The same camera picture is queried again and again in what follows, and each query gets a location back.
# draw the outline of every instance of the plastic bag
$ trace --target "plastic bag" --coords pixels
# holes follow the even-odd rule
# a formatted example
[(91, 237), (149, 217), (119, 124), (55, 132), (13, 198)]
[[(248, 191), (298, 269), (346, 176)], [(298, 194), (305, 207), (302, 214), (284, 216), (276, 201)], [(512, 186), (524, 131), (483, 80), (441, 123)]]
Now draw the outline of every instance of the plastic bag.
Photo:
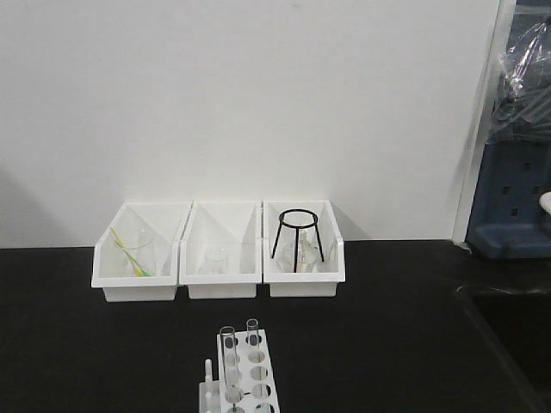
[(551, 16), (540, 18), (501, 57), (492, 140), (551, 141)]

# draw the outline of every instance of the black wire stand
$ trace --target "black wire stand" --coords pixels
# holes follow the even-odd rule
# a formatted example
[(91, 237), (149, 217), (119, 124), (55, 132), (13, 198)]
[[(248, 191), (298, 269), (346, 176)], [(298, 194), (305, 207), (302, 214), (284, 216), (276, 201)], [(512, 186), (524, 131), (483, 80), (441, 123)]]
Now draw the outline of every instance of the black wire stand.
[[(306, 224), (306, 225), (292, 225), (288, 222), (285, 222), (285, 215), (288, 213), (308, 213), (312, 216), (312, 223)], [(277, 228), (277, 235), (275, 236), (275, 243), (274, 243), (274, 249), (272, 250), (272, 259), (274, 256), (276, 256), (276, 249), (277, 249), (277, 243), (279, 242), (279, 236), (282, 233), (282, 227), (286, 226), (287, 228), (291, 228), (294, 230), (294, 266), (293, 266), (293, 272), (296, 273), (296, 268), (298, 264), (298, 258), (299, 258), (299, 231), (305, 230), (308, 228), (314, 227), (316, 230), (316, 238), (318, 239), (318, 246), (319, 246), (319, 254), (321, 255), (321, 261), (324, 262), (324, 251), (321, 248), (321, 239), (319, 238), (319, 229), (318, 229), (318, 215), (316, 213), (313, 213), (312, 211), (308, 211), (307, 209), (300, 209), (300, 208), (293, 208), (288, 209), (286, 211), (283, 211), (279, 214), (279, 226)]]

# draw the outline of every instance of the glass test tube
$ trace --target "glass test tube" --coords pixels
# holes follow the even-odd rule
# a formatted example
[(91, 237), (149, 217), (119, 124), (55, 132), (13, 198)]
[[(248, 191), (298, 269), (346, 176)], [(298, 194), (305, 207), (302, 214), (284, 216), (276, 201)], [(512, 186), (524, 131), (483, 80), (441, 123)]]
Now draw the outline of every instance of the glass test tube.
[(254, 350), (258, 350), (260, 345), (260, 339), (258, 337), (258, 320), (249, 318), (247, 320), (247, 342)]
[(250, 318), (247, 320), (247, 342), (249, 343), (249, 360), (259, 363), (263, 360), (263, 353), (260, 351), (260, 335), (258, 334), (258, 320)]
[(235, 329), (232, 326), (220, 329), (220, 344), (224, 366), (224, 381), (226, 388), (237, 387), (239, 389), (238, 353), (236, 349)]

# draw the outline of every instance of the white test tube rack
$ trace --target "white test tube rack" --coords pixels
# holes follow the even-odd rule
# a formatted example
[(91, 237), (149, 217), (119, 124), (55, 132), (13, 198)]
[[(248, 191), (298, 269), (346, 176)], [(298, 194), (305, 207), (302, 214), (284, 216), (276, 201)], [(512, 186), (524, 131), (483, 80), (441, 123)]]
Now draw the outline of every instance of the white test tube rack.
[(260, 343), (255, 348), (246, 340), (247, 331), (235, 333), (240, 390), (236, 403), (227, 400), (224, 358), (220, 335), (216, 336), (220, 379), (213, 379), (212, 362), (205, 360), (205, 381), (199, 384), (199, 413), (280, 413), (265, 330), (259, 330), (258, 335)]

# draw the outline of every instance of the sink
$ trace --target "sink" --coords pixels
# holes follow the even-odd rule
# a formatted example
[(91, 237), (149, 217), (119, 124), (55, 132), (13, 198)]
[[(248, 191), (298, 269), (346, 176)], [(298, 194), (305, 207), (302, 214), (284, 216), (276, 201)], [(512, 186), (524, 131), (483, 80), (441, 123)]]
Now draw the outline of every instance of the sink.
[(551, 410), (551, 294), (493, 294), (473, 302)]

